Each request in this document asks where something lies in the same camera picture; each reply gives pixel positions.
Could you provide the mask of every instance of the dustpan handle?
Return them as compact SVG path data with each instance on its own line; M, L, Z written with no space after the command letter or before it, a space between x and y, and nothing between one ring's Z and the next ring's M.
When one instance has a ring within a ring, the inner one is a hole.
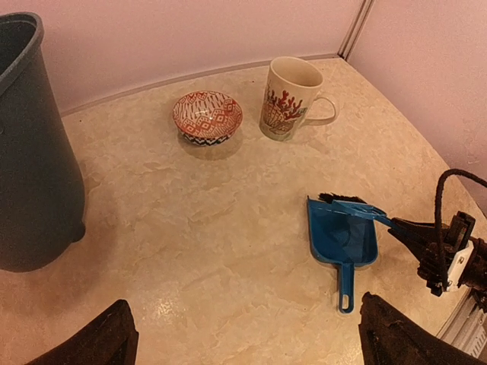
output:
M342 264L340 268L340 312L349 314L353 311L354 265Z

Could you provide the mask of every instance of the pink wall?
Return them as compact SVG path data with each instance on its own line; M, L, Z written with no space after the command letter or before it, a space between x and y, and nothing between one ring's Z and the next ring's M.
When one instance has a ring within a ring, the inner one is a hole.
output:
M487 178L486 40L485 0L377 0L349 61L450 166Z
M361 0L0 0L43 19L61 110L168 78L336 53Z

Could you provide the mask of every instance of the orange patterned bowl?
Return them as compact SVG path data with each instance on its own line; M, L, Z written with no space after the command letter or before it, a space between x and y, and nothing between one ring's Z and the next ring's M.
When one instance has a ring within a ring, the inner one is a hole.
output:
M187 94L173 108L173 119L181 134L199 146L225 142L237 131L242 118L240 105L217 91Z

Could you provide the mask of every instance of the ceramic mug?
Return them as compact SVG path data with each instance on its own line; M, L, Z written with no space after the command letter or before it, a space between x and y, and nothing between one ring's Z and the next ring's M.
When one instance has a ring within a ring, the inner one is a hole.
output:
M331 96L318 93L323 75L309 62L295 57L278 57L271 61L264 94L260 129L276 141L291 139L303 125L325 125L339 115L339 106ZM324 99L333 107L333 115L306 119L314 101Z

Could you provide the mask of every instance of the trash bin rim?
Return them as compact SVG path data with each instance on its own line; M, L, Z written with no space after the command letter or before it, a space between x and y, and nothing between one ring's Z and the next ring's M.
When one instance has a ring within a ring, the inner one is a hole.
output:
M0 15L0 24L23 22L29 23L35 28L29 43L20 52L17 58L0 74L0 96L14 83L22 71L40 50L40 44L44 36L43 22L35 13L21 12Z

